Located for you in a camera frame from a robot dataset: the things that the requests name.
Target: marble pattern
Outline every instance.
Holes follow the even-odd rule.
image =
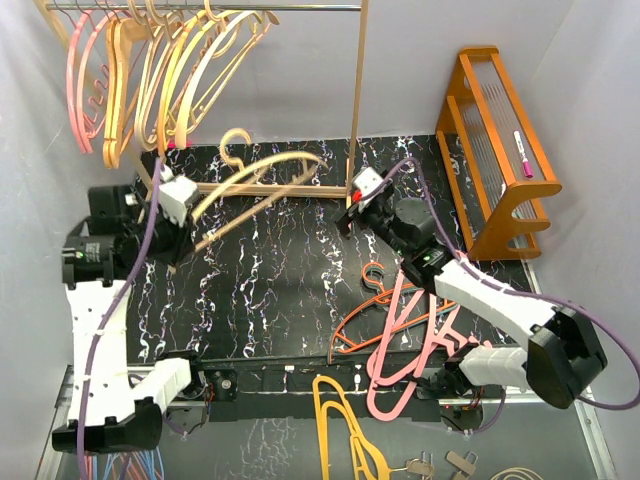
[[[272,152],[309,151],[329,165],[313,183],[344,184],[346,140],[233,145],[230,150],[245,163]],[[356,171],[365,165],[389,168],[407,155],[421,161],[444,226],[462,247],[435,136],[361,139]],[[145,155],[143,161],[151,165],[152,155]],[[463,184],[472,189],[464,159],[455,149],[450,161]],[[168,163],[174,172],[198,182],[219,182],[232,173],[212,146],[173,151]],[[273,168],[264,182],[290,178],[298,168],[294,163]],[[398,197],[421,194],[412,169],[408,166],[398,178]],[[220,200],[203,215],[194,238],[215,231],[257,201],[253,197]],[[184,348],[197,350],[203,359],[325,353],[342,318],[370,298],[360,282],[363,265],[372,260],[382,263],[387,288],[393,286],[397,271],[396,256],[371,232],[356,229],[352,239],[340,237],[334,219],[344,207],[343,200],[285,198],[185,261],[173,274],[163,265],[147,263],[128,309],[129,361],[152,362],[165,350]],[[528,288],[519,262],[482,267],[516,288]],[[382,309],[371,308],[353,321],[348,333],[354,339],[379,334],[384,317]],[[455,325],[481,341],[509,341],[467,311],[461,312]],[[418,349],[423,332],[416,327],[396,335],[391,348]]]

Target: pink marker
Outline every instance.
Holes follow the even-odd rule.
[[[533,170],[531,169],[531,165],[529,165],[527,154],[524,153],[524,145],[522,144],[520,132],[517,130],[513,132],[513,138],[516,139],[516,144],[518,145],[518,152],[520,152],[520,159],[522,160],[522,171],[524,172],[524,176],[527,178],[533,178]]]

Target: white wall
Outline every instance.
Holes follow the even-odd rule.
[[[371,0],[359,135],[433,133],[464,46],[498,45],[516,87],[526,86],[572,1]],[[256,140],[350,136],[358,14],[278,16],[192,141],[218,143],[232,127]]]
[[[564,190],[546,202],[551,228],[535,268],[542,289],[601,315],[640,354],[640,4],[577,0],[525,92],[532,121]],[[638,389],[627,360],[605,342],[599,400]],[[622,480],[638,478],[640,410],[599,418]]]
[[[66,117],[66,55],[31,1],[0,16],[0,465],[33,478],[71,356],[60,248],[86,189],[129,182],[81,156]]]

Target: orange wooden rack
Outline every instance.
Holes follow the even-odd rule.
[[[523,171],[516,131],[532,168],[532,178],[527,178]],[[539,256],[534,233],[551,225],[540,198],[555,195],[562,185],[551,169],[496,47],[460,51],[436,135],[469,258],[509,260]],[[466,175],[457,174],[461,170],[455,168],[451,159],[450,146],[458,139],[472,191],[466,185]],[[478,215],[471,218],[468,210],[471,198],[476,199],[482,220]]]

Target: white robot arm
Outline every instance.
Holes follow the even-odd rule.
[[[341,233],[349,237],[352,222],[371,228],[403,257],[400,266],[414,285],[457,302],[517,343],[497,348],[467,345],[426,382],[427,388],[441,395],[462,395],[482,385],[531,388],[550,405],[568,408],[607,366],[591,322],[543,300],[509,295],[505,292],[513,290],[511,286],[465,258],[452,260],[437,241],[425,202],[405,198],[391,207],[393,185],[382,188],[382,183],[371,167],[354,178],[354,204],[337,222]]]
[[[191,251],[188,211],[197,186],[173,177],[165,167],[160,186],[162,215],[154,228],[148,257],[174,264]],[[91,214],[76,226],[63,248],[63,281],[73,318],[74,389],[67,425],[52,434],[58,451],[75,452],[80,397],[89,346],[101,336],[91,369],[85,416],[85,450],[111,453],[149,450],[158,445],[162,417],[180,392],[203,387],[197,355],[169,352],[135,387],[127,370],[126,310],[129,288],[106,328],[102,316],[125,284],[137,256],[142,227],[136,222],[144,205],[129,186],[89,191]]]

